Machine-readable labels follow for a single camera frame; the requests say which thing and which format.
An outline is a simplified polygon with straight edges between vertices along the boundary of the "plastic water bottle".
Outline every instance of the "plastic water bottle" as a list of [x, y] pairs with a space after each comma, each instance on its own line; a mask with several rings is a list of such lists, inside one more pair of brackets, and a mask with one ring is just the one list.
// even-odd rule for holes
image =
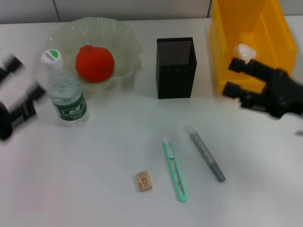
[[89, 113], [80, 83], [72, 71], [64, 68], [60, 52], [44, 51], [41, 62], [46, 70], [45, 89], [61, 121], [66, 126], [85, 122]]

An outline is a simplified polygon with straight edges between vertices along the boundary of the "eraser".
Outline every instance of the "eraser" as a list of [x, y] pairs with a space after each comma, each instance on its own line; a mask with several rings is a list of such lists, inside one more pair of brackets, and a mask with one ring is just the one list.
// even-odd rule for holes
[[152, 189], [152, 182], [147, 171], [136, 174], [136, 178], [141, 192]]

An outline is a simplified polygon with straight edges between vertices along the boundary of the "gray marker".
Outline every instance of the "gray marker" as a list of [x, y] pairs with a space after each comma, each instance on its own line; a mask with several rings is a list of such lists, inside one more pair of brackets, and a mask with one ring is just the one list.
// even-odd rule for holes
[[214, 160], [213, 156], [203, 143], [201, 137], [197, 133], [197, 131], [191, 126], [187, 125], [185, 127], [186, 131], [189, 133], [189, 136], [191, 137], [192, 141], [196, 145], [197, 149], [201, 153], [202, 157], [204, 158], [205, 162], [208, 164], [209, 168], [212, 170], [213, 174], [217, 178], [219, 182], [225, 181], [225, 176], [221, 172], [217, 162]]

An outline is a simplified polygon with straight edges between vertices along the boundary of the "tomato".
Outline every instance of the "tomato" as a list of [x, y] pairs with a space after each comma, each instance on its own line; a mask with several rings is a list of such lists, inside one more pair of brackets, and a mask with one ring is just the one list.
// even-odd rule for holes
[[78, 74], [89, 82], [107, 80], [113, 74], [114, 67], [113, 55], [103, 47], [83, 46], [76, 57]]

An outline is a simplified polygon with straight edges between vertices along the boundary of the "black mesh pen holder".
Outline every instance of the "black mesh pen holder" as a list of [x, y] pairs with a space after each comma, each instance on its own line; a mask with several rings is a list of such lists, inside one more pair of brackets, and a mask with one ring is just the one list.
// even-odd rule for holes
[[158, 99], [190, 98], [196, 66], [193, 38], [157, 39]]

